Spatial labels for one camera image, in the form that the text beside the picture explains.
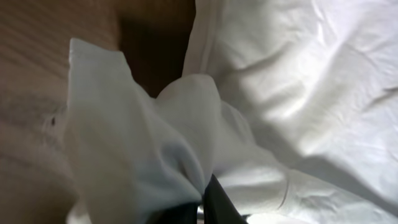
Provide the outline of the white t-shirt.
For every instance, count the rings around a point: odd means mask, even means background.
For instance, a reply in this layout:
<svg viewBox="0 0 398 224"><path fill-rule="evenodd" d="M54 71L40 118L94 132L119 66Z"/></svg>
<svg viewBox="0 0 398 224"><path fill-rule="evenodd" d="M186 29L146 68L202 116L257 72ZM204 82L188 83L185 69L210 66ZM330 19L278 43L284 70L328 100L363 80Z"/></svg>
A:
<svg viewBox="0 0 398 224"><path fill-rule="evenodd" d="M397 2L197 1L183 75L70 42L68 223L150 223L220 184L222 219L397 222Z"/></svg>

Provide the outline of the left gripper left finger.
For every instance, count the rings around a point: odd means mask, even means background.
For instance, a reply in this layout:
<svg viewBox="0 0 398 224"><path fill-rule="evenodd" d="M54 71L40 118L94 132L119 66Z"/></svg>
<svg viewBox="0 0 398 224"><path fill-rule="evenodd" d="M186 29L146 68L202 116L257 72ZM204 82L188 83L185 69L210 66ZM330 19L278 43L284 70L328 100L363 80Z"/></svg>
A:
<svg viewBox="0 0 398 224"><path fill-rule="evenodd" d="M196 224L197 203L186 203L155 214L150 224Z"/></svg>

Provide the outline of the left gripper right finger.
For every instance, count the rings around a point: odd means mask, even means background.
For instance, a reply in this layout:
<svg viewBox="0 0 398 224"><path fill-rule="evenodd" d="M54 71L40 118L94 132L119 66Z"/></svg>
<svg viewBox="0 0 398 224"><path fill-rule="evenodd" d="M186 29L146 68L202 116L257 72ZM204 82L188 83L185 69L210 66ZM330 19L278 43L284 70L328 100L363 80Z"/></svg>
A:
<svg viewBox="0 0 398 224"><path fill-rule="evenodd" d="M202 201L205 224L247 224L214 175L211 176Z"/></svg>

